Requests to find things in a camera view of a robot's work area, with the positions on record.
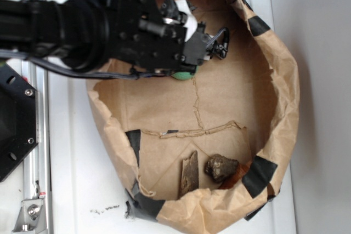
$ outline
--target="gray wall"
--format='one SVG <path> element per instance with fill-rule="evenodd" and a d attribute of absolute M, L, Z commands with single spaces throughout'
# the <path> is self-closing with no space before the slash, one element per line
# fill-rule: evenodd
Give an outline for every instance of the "gray wall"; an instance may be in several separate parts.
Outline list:
<path fill-rule="evenodd" d="M 298 233 L 351 233 L 351 0 L 272 5 L 301 81 L 291 161 Z"/>

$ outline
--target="piece of bark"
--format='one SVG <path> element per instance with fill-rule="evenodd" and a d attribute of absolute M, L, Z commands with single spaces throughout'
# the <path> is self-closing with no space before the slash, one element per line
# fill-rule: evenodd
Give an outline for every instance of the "piece of bark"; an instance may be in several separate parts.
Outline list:
<path fill-rule="evenodd" d="M 238 163 L 237 160 L 216 154 L 207 161 L 205 172 L 214 182 L 220 183 L 235 174 Z"/>
<path fill-rule="evenodd" d="M 179 197 L 199 188 L 199 160 L 197 151 L 190 158 L 183 160 L 182 178 L 180 180 Z"/>
<path fill-rule="evenodd" d="M 232 188 L 250 169 L 250 164 L 238 164 L 236 173 L 231 177 L 227 178 L 218 189 L 230 189 Z"/>

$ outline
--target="silver bracket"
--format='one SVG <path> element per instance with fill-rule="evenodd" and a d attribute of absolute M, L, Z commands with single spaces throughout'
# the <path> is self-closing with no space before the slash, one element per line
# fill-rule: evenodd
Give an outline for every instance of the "silver bracket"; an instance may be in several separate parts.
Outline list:
<path fill-rule="evenodd" d="M 20 213 L 12 234 L 46 234 L 46 206 L 44 199 L 27 199 L 22 201 Z"/>

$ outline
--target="wood chip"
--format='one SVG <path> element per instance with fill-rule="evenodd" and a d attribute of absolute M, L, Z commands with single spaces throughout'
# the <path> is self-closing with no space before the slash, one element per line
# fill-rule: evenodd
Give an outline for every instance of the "wood chip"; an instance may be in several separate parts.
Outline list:
<path fill-rule="evenodd" d="M 199 188 L 199 161 L 197 151 L 190 158 L 183 160 L 182 178 L 180 180 L 179 197 Z"/>
<path fill-rule="evenodd" d="M 230 189 L 232 188 L 250 169 L 251 162 L 248 164 L 239 164 L 236 169 L 236 173 L 231 177 L 227 178 L 219 189 Z"/>

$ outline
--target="rock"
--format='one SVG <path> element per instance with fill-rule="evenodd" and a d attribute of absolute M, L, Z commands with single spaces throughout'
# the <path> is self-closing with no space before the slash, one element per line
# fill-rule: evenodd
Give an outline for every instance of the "rock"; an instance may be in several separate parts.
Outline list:
<path fill-rule="evenodd" d="M 238 163 L 237 160 L 216 154 L 207 161 L 205 172 L 214 182 L 220 183 L 235 174 Z"/>

